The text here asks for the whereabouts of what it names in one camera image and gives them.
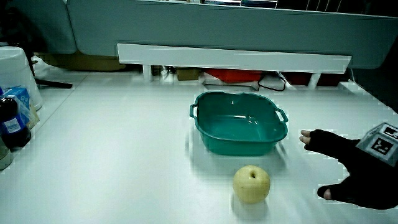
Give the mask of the person's right hand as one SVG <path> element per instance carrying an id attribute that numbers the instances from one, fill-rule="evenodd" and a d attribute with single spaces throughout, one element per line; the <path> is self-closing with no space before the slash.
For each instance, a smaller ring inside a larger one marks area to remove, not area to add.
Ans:
<path id="1" fill-rule="evenodd" d="M 397 206 L 397 166 L 390 166 L 356 147 L 359 139 L 347 139 L 322 129 L 302 130 L 304 149 L 337 159 L 349 172 L 339 184 L 318 188 L 325 200 L 387 210 Z"/>

